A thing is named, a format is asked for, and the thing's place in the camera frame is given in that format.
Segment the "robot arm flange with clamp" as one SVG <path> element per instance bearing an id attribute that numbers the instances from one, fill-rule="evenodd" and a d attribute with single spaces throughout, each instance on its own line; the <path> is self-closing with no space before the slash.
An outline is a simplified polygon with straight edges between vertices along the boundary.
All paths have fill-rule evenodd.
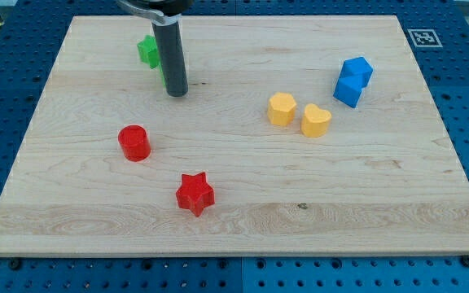
<path id="1" fill-rule="evenodd" d="M 194 0 L 116 0 L 117 6 L 131 14 L 149 19 L 153 24 L 168 26 L 180 20 Z"/>

